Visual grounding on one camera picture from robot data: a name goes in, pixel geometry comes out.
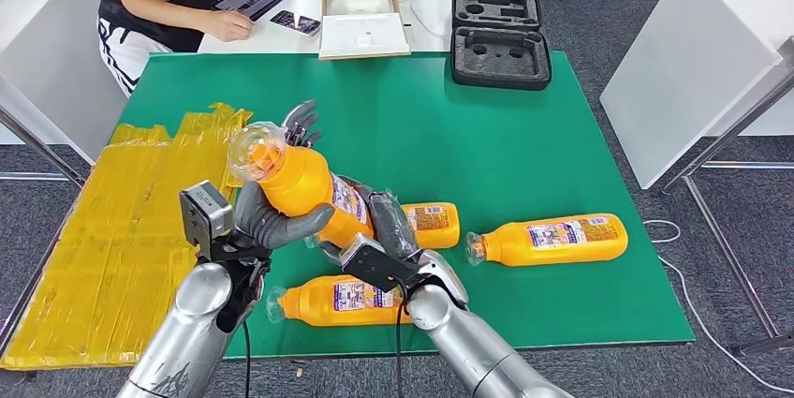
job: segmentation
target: yellow package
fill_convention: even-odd
[[[222,192],[228,139],[250,114],[228,105],[162,126],[119,125],[75,202],[0,366],[41,370],[130,365],[195,262],[178,191]]]

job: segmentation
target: cardboard box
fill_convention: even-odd
[[[322,0],[319,59],[410,53],[400,0]]]

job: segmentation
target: smartphone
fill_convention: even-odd
[[[319,21],[305,16],[298,16],[298,21],[295,22],[295,13],[287,10],[278,11],[278,14],[272,17],[271,22],[309,37],[317,34],[320,29]]]

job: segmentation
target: green table surface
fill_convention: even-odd
[[[458,85],[444,53],[345,61],[318,61],[315,54],[154,56],[121,122],[162,124],[173,135],[186,111],[222,101],[253,111],[251,121],[279,123],[292,106],[314,98],[323,132],[316,149],[332,171],[388,187],[403,203],[457,205],[461,242],[439,252],[463,280],[471,309],[514,347],[692,340],[565,54],[553,52],[551,64],[551,84],[526,92]],[[536,267],[465,261],[467,231],[586,213],[621,218],[629,239],[622,256]],[[265,292],[337,273],[319,251],[294,243],[273,254]],[[395,350],[394,325],[271,323],[264,303],[248,324],[253,356]],[[227,356],[244,350],[238,332]],[[434,347],[404,325],[403,350]]]

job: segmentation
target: plastic bottle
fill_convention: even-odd
[[[266,306],[271,321],[296,318],[312,326],[393,325],[402,300],[349,274],[320,276],[300,287],[275,288]],[[405,314],[401,323],[410,323]]]
[[[613,214],[584,214],[507,223],[488,234],[466,234],[472,265],[494,260],[508,266],[609,260],[628,245],[623,223]]]
[[[408,223],[414,229],[417,245],[425,250],[450,248],[458,244],[461,224],[458,209],[452,203],[404,204]]]
[[[373,235],[366,203],[356,189],[331,173],[320,153],[287,145],[285,130],[272,122],[256,122],[235,134],[228,163],[240,177],[258,182],[284,214],[303,215],[323,202],[333,205],[331,220],[318,233],[323,240],[347,247],[358,232]]]

